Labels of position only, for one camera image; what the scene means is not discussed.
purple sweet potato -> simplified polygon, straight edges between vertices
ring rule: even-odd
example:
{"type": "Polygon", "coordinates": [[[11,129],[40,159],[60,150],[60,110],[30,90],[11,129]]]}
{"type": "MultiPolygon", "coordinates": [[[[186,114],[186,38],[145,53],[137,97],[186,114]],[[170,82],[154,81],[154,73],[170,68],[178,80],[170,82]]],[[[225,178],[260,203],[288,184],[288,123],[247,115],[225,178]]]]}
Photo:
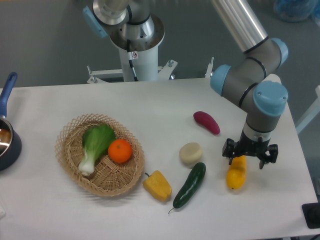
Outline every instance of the purple sweet potato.
{"type": "Polygon", "coordinates": [[[198,124],[208,129],[211,133],[215,135],[220,133],[220,128],[217,122],[208,113],[197,111],[193,114],[193,118],[198,124]]]}

green cucumber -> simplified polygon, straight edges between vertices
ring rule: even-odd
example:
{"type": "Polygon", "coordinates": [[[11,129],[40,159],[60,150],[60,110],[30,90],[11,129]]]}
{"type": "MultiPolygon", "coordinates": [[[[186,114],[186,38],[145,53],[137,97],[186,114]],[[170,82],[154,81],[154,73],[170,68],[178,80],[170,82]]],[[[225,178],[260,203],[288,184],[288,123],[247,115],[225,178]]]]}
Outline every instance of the green cucumber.
{"type": "Polygon", "coordinates": [[[197,164],[194,165],[184,185],[175,196],[173,200],[172,209],[181,208],[191,199],[191,197],[195,194],[195,192],[198,190],[201,183],[203,182],[205,173],[206,173],[206,165],[203,162],[198,162],[197,164]]]}

plastic toy vegetable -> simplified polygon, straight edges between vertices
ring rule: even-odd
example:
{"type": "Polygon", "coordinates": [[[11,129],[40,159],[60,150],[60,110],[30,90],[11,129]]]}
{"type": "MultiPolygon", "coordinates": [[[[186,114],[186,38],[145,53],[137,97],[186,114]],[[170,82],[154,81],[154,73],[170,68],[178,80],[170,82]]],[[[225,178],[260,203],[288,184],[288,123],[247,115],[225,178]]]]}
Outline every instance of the plastic toy vegetable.
{"type": "Polygon", "coordinates": [[[108,155],[114,162],[122,164],[131,158],[132,147],[126,140],[117,139],[110,144],[108,155]]]}
{"type": "Polygon", "coordinates": [[[235,157],[226,173],[226,184],[230,189],[239,189],[247,177],[246,156],[235,157]]]}
{"type": "Polygon", "coordinates": [[[194,120],[205,127],[211,133],[217,135],[220,133],[220,128],[214,118],[206,112],[197,111],[193,114],[194,120]]]}
{"type": "Polygon", "coordinates": [[[198,162],[189,173],[184,185],[173,200],[173,209],[179,209],[184,206],[200,187],[206,173],[206,165],[198,162]]]}
{"type": "Polygon", "coordinates": [[[95,162],[108,151],[109,145],[116,140],[114,130],[107,125],[93,126],[82,136],[83,159],[79,171],[89,176],[95,171],[95,162]]]}
{"type": "Polygon", "coordinates": [[[179,157],[185,164],[194,164],[200,160],[202,148],[197,142],[189,142],[179,151],[179,157]]]}
{"type": "Polygon", "coordinates": [[[171,196],[172,189],[166,178],[158,170],[154,171],[152,175],[148,175],[148,178],[143,181],[143,187],[154,197],[155,199],[165,202],[171,196]]]}

blue pot handle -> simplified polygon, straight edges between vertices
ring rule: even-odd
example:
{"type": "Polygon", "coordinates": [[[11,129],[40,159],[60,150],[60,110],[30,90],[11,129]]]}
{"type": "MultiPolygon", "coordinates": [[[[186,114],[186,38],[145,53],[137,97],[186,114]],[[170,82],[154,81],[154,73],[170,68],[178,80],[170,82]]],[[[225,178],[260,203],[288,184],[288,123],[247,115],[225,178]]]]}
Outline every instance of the blue pot handle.
{"type": "Polygon", "coordinates": [[[17,80],[17,73],[11,72],[8,76],[8,79],[5,82],[3,90],[0,95],[0,116],[6,117],[7,116],[7,103],[10,96],[12,89],[17,80]]]}

bok choy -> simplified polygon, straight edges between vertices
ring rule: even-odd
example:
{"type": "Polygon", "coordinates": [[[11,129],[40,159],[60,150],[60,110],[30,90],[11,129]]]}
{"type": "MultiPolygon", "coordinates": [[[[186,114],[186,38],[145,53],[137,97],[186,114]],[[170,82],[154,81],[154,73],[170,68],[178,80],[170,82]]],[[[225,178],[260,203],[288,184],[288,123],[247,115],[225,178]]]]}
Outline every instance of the bok choy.
{"type": "Polygon", "coordinates": [[[82,136],[83,159],[79,164],[79,171],[89,176],[95,171],[95,162],[108,152],[109,145],[116,140],[114,130],[107,125],[89,128],[82,136]]]}

